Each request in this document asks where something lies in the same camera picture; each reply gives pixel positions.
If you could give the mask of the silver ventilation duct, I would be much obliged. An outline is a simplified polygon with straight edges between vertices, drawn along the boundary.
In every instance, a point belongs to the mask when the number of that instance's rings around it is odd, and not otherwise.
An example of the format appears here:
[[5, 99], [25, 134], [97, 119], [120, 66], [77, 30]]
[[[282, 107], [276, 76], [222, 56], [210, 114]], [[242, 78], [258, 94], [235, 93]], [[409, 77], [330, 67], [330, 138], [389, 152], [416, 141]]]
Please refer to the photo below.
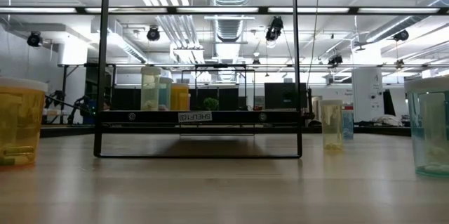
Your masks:
[[[210, 0], [212, 6], [247, 6], [250, 0]], [[217, 38], [223, 42], [235, 42], [241, 38], [242, 20], [216, 20], [214, 28]]]

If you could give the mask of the teal medicine bottle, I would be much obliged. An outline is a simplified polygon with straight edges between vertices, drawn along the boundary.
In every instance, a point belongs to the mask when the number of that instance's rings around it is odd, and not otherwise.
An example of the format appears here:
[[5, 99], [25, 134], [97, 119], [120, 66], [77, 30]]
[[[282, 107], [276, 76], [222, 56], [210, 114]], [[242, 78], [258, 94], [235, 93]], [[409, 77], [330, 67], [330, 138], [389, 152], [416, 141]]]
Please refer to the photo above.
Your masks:
[[415, 172], [449, 178], [449, 75], [405, 83]]

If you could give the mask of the blue medicine bottle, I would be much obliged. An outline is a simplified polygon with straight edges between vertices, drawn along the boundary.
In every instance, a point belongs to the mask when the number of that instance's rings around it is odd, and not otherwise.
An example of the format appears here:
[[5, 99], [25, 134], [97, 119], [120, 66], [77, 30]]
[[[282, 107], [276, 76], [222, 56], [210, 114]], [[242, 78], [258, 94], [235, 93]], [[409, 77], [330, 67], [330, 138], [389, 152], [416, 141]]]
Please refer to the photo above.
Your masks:
[[343, 140], [354, 139], [354, 110], [343, 110]]
[[173, 80], [168, 77], [161, 77], [159, 80], [159, 110], [168, 111], [170, 109], [170, 92]]

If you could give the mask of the black aluminium table frame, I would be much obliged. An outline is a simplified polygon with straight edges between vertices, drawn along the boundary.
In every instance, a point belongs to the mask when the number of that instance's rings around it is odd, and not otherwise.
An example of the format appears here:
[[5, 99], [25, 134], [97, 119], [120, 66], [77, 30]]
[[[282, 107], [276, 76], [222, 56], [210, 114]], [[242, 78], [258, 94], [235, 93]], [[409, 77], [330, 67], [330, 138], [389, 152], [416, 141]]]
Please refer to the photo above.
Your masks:
[[[103, 133], [124, 134], [194, 134], [194, 135], [237, 135], [237, 134], [296, 134], [295, 127], [113, 127], [102, 128]], [[40, 136], [51, 138], [59, 136], [78, 136], [94, 134], [94, 126], [43, 127]], [[355, 127], [354, 133], [387, 136], [411, 136], [408, 127], [362, 126]]]

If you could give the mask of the black background shelving rack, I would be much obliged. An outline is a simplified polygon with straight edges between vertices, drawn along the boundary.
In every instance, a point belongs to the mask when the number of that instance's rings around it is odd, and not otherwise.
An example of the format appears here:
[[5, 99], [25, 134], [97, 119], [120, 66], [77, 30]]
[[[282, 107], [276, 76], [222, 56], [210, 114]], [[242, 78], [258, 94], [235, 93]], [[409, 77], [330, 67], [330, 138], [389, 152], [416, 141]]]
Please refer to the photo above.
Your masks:
[[[89, 62], [85, 64], [86, 68], [86, 85], [85, 95], [91, 99], [91, 105], [96, 105], [97, 89], [98, 89], [98, 64]], [[105, 68], [105, 92], [104, 92], [104, 110], [112, 108], [112, 96], [116, 88], [116, 65], [108, 64]]]

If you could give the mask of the small green background plant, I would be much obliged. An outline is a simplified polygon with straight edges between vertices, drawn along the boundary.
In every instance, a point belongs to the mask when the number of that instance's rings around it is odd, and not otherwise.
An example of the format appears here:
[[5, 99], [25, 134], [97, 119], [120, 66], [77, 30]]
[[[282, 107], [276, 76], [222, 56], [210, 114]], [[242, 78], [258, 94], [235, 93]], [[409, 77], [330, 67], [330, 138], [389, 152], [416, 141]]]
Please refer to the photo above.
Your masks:
[[219, 100], [215, 98], [205, 98], [203, 101], [203, 106], [205, 110], [216, 111], [219, 110]]

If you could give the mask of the yellow-green medicine bottle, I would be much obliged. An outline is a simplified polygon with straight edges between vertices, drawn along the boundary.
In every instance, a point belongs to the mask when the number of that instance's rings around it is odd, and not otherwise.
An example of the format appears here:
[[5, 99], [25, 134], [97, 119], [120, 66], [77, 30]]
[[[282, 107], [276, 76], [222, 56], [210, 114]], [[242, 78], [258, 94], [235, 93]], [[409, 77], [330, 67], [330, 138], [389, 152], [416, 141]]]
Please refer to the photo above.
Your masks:
[[161, 68], [146, 66], [141, 69], [141, 110], [159, 109], [159, 84]]
[[321, 131], [323, 136], [323, 149], [343, 150], [343, 120], [342, 100], [322, 100]]

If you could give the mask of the white pillar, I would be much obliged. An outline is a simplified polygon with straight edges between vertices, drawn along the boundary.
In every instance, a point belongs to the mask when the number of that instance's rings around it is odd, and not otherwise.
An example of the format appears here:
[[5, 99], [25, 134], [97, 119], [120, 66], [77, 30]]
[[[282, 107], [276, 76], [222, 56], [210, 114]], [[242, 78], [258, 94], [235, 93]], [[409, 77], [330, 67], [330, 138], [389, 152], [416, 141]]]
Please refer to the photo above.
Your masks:
[[384, 114], [382, 71], [378, 67], [360, 67], [351, 73], [354, 121], [372, 121]]

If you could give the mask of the black background monitor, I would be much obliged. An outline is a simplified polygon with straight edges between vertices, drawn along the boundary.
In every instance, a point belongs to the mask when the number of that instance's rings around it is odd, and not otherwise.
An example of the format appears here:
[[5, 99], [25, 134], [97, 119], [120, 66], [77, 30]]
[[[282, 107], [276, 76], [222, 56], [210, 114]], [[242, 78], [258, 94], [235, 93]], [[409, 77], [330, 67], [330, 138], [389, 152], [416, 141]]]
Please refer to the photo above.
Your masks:
[[295, 83], [265, 83], [264, 107], [266, 109], [295, 109], [297, 107]]

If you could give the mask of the large orange medicine bottle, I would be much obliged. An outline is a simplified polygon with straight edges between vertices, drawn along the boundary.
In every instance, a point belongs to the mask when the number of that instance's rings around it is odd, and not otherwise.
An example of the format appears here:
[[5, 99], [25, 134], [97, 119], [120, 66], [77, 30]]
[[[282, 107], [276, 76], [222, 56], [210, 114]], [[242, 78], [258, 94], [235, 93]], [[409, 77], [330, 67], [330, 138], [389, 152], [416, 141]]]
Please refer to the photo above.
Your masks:
[[189, 85], [171, 84], [170, 90], [170, 109], [174, 111], [189, 110]]
[[48, 85], [0, 77], [0, 167], [33, 164]]

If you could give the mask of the wooden shelf with black frame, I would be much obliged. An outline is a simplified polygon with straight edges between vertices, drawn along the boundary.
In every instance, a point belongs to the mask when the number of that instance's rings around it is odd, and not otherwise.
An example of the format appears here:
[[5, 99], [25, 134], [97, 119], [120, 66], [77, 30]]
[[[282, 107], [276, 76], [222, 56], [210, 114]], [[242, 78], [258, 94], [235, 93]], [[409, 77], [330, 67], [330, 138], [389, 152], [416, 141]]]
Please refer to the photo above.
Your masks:
[[[293, 17], [297, 17], [297, 0], [293, 0]], [[100, 11], [100, 47], [98, 58], [98, 99], [95, 118], [93, 154], [103, 158], [102, 136], [105, 133], [149, 133], [182, 135], [207, 135], [230, 133], [232, 135], [274, 133], [273, 128], [263, 128], [265, 122], [292, 124], [296, 134], [297, 152], [293, 158], [302, 156], [302, 115], [294, 112], [263, 111], [193, 111], [193, 112], [145, 112], [104, 111], [105, 68], [107, 52], [107, 23], [109, 0], [102, 0]]]

